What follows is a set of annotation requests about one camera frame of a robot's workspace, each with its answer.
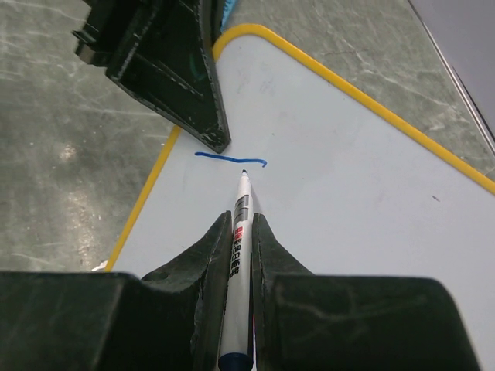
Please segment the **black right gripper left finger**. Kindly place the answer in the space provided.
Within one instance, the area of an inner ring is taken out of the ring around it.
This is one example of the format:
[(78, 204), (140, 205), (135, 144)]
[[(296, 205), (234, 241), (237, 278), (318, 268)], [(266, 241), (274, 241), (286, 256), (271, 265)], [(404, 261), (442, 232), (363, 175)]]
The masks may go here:
[(4, 271), (3, 370), (212, 370), (232, 242), (230, 212), (144, 277)]

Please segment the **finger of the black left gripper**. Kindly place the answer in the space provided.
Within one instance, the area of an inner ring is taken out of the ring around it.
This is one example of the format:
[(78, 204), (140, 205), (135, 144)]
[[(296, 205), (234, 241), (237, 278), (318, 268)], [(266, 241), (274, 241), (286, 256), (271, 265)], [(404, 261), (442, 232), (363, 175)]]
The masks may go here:
[(140, 1), (107, 77), (216, 153), (230, 131), (213, 58), (221, 1)]

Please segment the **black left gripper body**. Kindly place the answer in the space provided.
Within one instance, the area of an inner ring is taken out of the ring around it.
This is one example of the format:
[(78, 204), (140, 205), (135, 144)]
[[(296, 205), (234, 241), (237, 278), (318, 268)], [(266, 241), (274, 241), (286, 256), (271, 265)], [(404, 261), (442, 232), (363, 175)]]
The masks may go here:
[(73, 31), (75, 53), (86, 64), (107, 66), (139, 7), (139, 1), (93, 0), (84, 26)]

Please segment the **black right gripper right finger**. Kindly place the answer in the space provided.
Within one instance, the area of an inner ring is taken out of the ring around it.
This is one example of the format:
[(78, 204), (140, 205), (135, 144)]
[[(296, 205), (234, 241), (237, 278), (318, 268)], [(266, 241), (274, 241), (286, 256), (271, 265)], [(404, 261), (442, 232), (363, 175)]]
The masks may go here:
[(423, 277), (318, 275), (254, 216), (259, 370), (475, 370), (450, 293)]

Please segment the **white blue whiteboard marker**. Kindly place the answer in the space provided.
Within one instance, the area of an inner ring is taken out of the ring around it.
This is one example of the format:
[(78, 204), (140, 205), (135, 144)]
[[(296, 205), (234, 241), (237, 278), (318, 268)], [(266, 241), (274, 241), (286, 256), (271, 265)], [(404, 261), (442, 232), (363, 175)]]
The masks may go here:
[(251, 181), (248, 172), (243, 171), (234, 206), (233, 243), (217, 362), (220, 370), (251, 370), (254, 364), (251, 303), (253, 215)]

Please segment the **yellow framed whiteboard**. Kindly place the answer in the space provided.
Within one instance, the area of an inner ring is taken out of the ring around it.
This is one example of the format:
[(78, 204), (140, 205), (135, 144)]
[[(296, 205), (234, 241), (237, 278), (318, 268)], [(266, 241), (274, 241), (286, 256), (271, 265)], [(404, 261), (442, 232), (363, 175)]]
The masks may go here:
[(231, 142), (212, 155), (175, 128), (108, 269), (139, 277), (232, 209), (243, 171), (256, 210), (311, 271), (432, 277), (494, 368), (494, 183), (270, 29), (213, 48)]

